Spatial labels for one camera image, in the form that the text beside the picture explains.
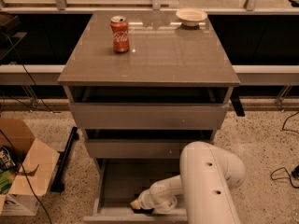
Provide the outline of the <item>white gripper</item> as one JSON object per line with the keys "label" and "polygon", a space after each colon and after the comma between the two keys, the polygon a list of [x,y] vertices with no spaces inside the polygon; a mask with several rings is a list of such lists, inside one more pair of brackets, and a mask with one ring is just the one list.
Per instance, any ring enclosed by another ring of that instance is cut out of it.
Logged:
{"label": "white gripper", "polygon": [[156,213],[169,213],[177,207],[178,200],[169,190],[146,189],[137,200],[130,202],[133,210],[153,209]]}

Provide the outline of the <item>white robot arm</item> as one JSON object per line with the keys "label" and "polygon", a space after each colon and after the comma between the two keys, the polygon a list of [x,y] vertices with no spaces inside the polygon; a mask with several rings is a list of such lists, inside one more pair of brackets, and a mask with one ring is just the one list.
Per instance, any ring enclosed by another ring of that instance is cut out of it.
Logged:
{"label": "white robot arm", "polygon": [[188,224],[241,224],[230,190],[241,186],[245,177],[245,165],[234,153],[192,142],[180,154],[179,174],[142,191],[131,208],[167,214],[176,208],[181,195]]}

